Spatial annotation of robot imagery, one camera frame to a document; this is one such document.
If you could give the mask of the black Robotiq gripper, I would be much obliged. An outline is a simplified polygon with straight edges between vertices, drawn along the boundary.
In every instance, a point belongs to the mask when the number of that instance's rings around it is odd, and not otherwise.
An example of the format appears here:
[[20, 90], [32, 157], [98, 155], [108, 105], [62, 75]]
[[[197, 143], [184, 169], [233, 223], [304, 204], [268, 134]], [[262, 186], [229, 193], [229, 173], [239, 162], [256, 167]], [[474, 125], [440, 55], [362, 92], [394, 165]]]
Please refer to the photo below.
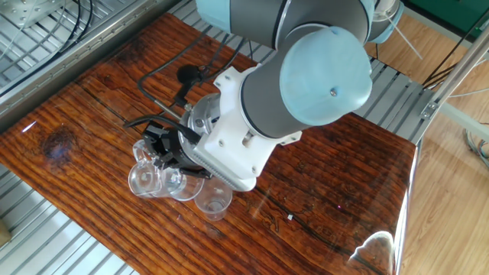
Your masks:
[[162, 179], [165, 170], [177, 172], [199, 179], [210, 179], [211, 173], [198, 167], [184, 152], [180, 144], [177, 129], [164, 129], [154, 121], [150, 121], [143, 132], [143, 139], [150, 155], [155, 159], [157, 178]]

